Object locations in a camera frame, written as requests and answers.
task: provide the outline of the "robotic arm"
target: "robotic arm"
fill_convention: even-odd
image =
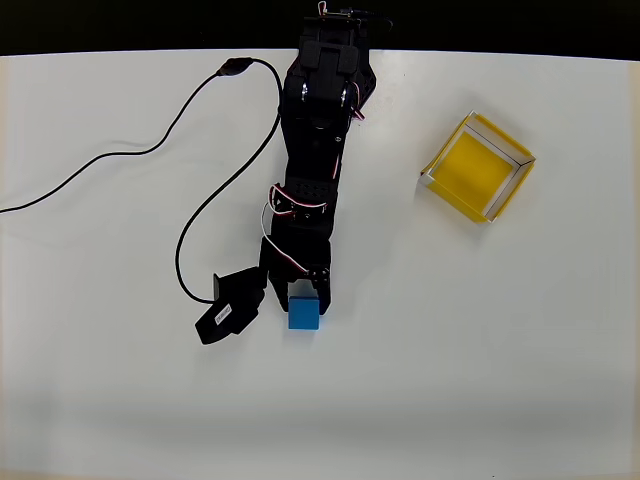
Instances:
[[[360,108],[376,87],[369,65],[371,18],[369,12],[329,13],[322,8],[318,17],[305,19],[298,57],[280,99],[289,160],[284,184],[271,187],[263,210],[263,228],[265,212],[273,213],[271,233],[262,239],[257,267],[222,278],[214,275],[215,302],[196,323],[202,343],[242,332],[258,315],[267,279],[285,312],[289,284],[301,279],[310,280],[316,290],[320,315],[329,308],[329,239],[342,153],[352,118],[364,119]]]

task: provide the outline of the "white table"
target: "white table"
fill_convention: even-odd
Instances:
[[[152,145],[238,55],[284,77],[295,52],[1,59],[2,206],[98,153]],[[0,220],[5,469],[225,480],[632,470],[629,65],[432,52],[371,63],[378,89],[348,135],[333,304],[315,334],[286,330],[269,287],[241,336],[203,347],[193,324],[205,308],[173,270],[184,222],[270,127],[263,67],[215,80],[156,154],[105,159]],[[472,109],[538,158],[487,227],[416,188]],[[285,162],[278,132],[193,226],[182,263],[197,294],[211,293],[214,271],[255,265],[259,213]]]

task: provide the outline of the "black background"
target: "black background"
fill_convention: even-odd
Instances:
[[[640,59],[640,0],[329,1],[346,6],[393,18],[373,48]],[[304,0],[0,0],[0,55],[295,48],[302,18],[316,12]]]

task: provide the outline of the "yellow tray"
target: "yellow tray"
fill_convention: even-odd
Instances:
[[[420,182],[477,223],[493,222],[533,168],[531,152],[471,112]]]

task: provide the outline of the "blue block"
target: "blue block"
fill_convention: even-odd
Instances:
[[[318,330],[320,302],[313,297],[289,297],[289,329]]]

